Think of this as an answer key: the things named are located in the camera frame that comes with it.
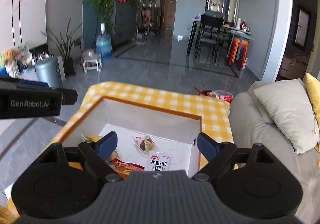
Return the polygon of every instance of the trash can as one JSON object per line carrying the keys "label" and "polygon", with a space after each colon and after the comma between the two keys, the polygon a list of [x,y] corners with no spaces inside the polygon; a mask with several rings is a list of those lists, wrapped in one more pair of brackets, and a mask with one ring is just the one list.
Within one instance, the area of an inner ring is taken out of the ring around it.
{"label": "trash can", "polygon": [[49,87],[63,88],[57,57],[39,61],[35,67],[40,82],[48,83]]}

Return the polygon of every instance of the white stool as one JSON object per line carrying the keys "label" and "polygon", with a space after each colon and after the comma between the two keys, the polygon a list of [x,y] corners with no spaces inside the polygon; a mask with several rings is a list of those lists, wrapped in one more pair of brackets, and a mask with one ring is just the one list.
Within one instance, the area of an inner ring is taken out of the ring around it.
{"label": "white stool", "polygon": [[[90,66],[91,63],[96,63],[96,66]],[[87,73],[87,70],[91,69],[97,69],[98,72],[101,71],[102,63],[101,63],[101,54],[95,53],[95,54],[89,54],[88,56],[84,57],[83,62],[83,71]]]}

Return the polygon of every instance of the black chair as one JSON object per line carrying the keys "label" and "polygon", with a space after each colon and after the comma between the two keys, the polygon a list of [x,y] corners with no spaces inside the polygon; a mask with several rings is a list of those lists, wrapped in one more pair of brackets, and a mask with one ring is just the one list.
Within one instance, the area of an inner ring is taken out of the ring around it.
{"label": "black chair", "polygon": [[211,51],[211,45],[214,45],[214,49],[212,50],[212,56],[214,57],[214,61],[217,61],[217,52],[220,40],[220,29],[223,25],[222,18],[216,18],[208,15],[201,16],[201,28],[199,30],[198,40],[196,42],[196,51],[195,57],[200,55],[201,52],[201,43],[210,44],[209,53]]}

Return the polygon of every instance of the red stool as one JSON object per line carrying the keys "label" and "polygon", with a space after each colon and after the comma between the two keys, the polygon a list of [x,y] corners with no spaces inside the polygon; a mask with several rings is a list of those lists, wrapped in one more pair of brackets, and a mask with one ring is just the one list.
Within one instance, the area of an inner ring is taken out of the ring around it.
{"label": "red stool", "polygon": [[237,53],[239,44],[240,44],[240,39],[235,37],[233,39],[233,43],[232,43],[232,46],[231,46],[231,51],[230,51],[230,54],[228,56],[228,65],[231,65],[231,63],[235,61],[235,57],[236,57],[236,53]]}
{"label": "red stool", "polygon": [[242,52],[241,52],[240,61],[239,61],[239,69],[243,68],[245,59],[247,57],[248,44],[249,44],[248,41],[242,41],[242,44],[241,44]]}

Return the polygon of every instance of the yellow checkered tablecloth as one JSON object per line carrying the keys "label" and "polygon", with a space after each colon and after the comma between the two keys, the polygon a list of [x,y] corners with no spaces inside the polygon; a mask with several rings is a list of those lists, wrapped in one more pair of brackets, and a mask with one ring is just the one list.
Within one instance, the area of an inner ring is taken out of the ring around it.
{"label": "yellow checkered tablecloth", "polygon": [[[89,87],[80,109],[56,134],[51,143],[60,142],[79,118],[103,96],[199,115],[202,117],[202,131],[204,133],[219,143],[233,143],[228,119],[229,103],[211,97],[185,95],[119,82],[104,82]],[[203,167],[206,164],[207,160],[201,156],[200,166]]]}

